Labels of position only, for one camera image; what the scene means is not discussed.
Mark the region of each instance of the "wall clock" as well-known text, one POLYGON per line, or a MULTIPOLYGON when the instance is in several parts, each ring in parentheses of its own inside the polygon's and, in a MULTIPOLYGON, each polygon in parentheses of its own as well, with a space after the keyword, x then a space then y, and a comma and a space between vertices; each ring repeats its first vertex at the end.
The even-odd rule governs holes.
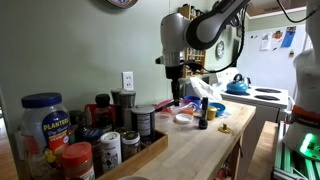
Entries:
POLYGON ((216 46, 216 57, 217 59, 221 59, 224 54, 224 42, 220 41, 216 46))
POLYGON ((108 1, 119 8, 129 8, 138 2, 138 0, 108 0, 108 1))

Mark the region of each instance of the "floor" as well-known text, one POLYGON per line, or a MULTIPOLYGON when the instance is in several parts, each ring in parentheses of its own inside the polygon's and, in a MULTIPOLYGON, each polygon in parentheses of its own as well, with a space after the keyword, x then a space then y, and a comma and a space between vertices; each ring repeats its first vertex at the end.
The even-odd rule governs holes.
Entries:
POLYGON ((18 179, 3 118, 0 118, 0 159, 1 179, 18 179))
POLYGON ((278 124, 266 122, 254 152, 246 180, 270 180, 277 147, 278 124))

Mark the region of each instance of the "blue kettle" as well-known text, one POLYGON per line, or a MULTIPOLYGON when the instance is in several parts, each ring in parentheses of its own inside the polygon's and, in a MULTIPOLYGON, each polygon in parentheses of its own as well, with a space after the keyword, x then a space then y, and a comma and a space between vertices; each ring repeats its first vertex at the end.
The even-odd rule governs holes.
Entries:
POLYGON ((244 82, 241 74, 234 76, 233 81, 227 85, 227 93, 235 95, 244 95, 247 93, 248 85, 244 82))

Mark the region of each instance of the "wooden tray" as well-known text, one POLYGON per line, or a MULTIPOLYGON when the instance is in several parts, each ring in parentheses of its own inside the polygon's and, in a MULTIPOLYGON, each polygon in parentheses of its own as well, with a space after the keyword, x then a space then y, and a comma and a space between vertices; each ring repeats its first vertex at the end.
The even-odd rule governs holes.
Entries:
POLYGON ((119 166, 101 175, 97 180, 116 180, 130 176, 168 147, 168 135, 155 131, 156 141, 149 146, 141 145, 141 151, 122 162, 119 166))

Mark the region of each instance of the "blue lid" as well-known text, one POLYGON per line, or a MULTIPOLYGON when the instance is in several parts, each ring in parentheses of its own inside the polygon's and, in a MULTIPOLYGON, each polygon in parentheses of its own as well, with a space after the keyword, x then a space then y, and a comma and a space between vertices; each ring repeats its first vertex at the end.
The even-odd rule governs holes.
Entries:
POLYGON ((24 108, 42 108, 62 102, 60 93, 39 93, 25 96, 21 99, 24 108))
POLYGON ((83 140, 87 142, 96 142, 100 139, 103 132, 101 129, 92 128, 83 133, 83 140))

